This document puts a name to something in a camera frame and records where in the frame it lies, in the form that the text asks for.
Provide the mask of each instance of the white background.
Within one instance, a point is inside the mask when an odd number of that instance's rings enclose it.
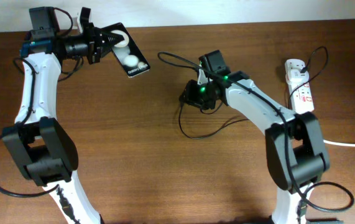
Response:
[[[0,32],[30,30],[28,9],[39,6],[60,7],[73,17],[82,6],[92,8],[97,27],[355,19],[355,0],[0,0]],[[66,29],[68,18],[57,16]]]

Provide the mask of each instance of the white cable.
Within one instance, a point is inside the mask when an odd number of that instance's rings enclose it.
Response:
[[[341,143],[341,142],[333,142],[333,141],[328,141],[328,140],[324,140],[324,143],[332,144],[332,145],[335,145],[335,146],[355,147],[355,144]]]

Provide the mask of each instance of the wooden table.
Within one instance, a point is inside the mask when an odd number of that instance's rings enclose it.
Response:
[[[74,140],[79,176],[86,194],[106,223],[216,223],[268,217],[276,202],[262,133],[251,123],[235,124],[204,140],[190,140],[178,128],[178,96],[193,71],[157,59],[165,50],[190,60],[220,49],[231,70],[250,74],[258,87],[285,102],[284,61],[306,60],[327,46],[330,63],[311,83],[315,114],[323,135],[355,142],[355,20],[273,22],[217,26],[132,28],[151,71],[128,78],[116,59],[85,66],[58,86],[57,118]],[[13,123],[21,103],[23,76],[12,66],[23,33],[0,33],[0,131]],[[313,71],[324,61],[313,61]],[[65,70],[73,62],[65,62]],[[185,107],[182,123],[190,134],[204,134],[238,115],[222,107],[203,115]],[[331,169],[323,180],[343,184],[355,195],[355,148],[328,146]],[[38,192],[17,170],[0,143],[0,185]],[[311,199],[327,207],[348,202],[332,187]],[[355,206],[338,217],[355,223]],[[0,194],[0,223],[66,223],[50,197],[19,199]]]

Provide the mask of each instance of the wooden tabletop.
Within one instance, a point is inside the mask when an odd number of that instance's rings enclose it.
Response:
[[[57,118],[79,153],[84,190],[106,223],[217,223],[267,218],[277,187],[267,170],[263,134],[251,123],[232,125],[203,140],[184,137],[177,123],[178,97],[192,70],[157,59],[164,50],[197,61],[220,49],[232,71],[250,74],[257,86],[285,104],[284,62],[307,60],[327,46],[327,69],[311,83],[315,114],[325,139],[355,142],[355,20],[272,22],[217,26],[128,29],[151,71],[128,78],[108,55],[61,82]],[[23,76],[12,66],[23,33],[0,33],[0,132],[13,124],[22,96]],[[313,59],[311,74],[321,67]],[[65,70],[73,62],[65,62]],[[205,134],[239,113],[226,106],[203,115],[186,106],[182,125]],[[355,148],[327,146],[331,169],[323,180],[346,186],[355,196]],[[16,192],[39,192],[25,180],[0,143],[0,185]],[[317,188],[311,200],[326,207],[346,205],[332,187]],[[344,213],[309,209],[308,218],[338,217],[355,223],[355,206]],[[49,197],[20,199],[0,194],[0,223],[66,223]]]

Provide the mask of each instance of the white power strip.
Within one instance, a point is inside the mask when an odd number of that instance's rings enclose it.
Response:
[[[305,66],[304,61],[299,59],[289,59],[285,62],[285,71],[287,72],[285,78],[289,86],[289,95],[292,94],[292,91],[294,91],[296,87],[307,82],[310,78],[308,72],[300,73]],[[314,110],[309,83],[303,85],[293,93],[291,104],[292,109],[299,114]]]

